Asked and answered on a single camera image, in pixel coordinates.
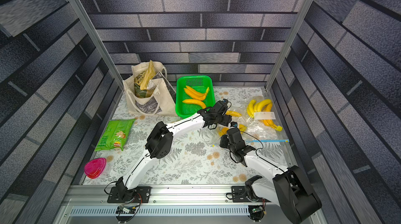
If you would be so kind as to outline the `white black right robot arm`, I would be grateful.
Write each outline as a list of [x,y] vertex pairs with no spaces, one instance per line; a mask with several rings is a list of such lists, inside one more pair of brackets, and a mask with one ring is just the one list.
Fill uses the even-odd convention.
[[321,209],[322,202],[306,174],[298,166],[287,168],[246,145],[240,135],[223,135],[220,147],[229,151],[235,162],[251,168],[258,175],[245,182],[244,189],[231,190],[226,198],[231,201],[271,202],[278,205],[287,219],[299,224]]

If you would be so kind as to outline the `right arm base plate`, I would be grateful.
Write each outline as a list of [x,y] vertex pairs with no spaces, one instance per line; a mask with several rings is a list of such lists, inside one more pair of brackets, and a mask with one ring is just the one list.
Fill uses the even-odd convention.
[[254,195],[250,186],[232,186],[228,198],[235,203],[257,202],[258,198]]

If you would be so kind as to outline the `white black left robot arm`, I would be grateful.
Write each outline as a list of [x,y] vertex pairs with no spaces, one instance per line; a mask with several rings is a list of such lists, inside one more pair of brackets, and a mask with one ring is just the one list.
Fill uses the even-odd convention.
[[156,164],[156,160],[170,153],[172,144],[178,137],[212,125],[228,126],[231,122],[231,116],[227,115],[229,104],[227,99],[223,99],[178,122],[158,122],[147,138],[142,157],[126,175],[117,180],[117,189],[125,192],[137,188],[147,171]]

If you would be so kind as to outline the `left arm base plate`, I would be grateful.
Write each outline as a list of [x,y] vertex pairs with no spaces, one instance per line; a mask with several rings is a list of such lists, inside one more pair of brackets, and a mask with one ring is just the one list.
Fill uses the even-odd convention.
[[111,188],[111,192],[109,193],[107,203],[114,204],[114,203],[127,203],[127,204],[134,204],[134,203],[148,203],[150,198],[152,187],[150,186],[138,186],[133,190],[128,190],[124,192],[124,194],[120,194],[116,186]]

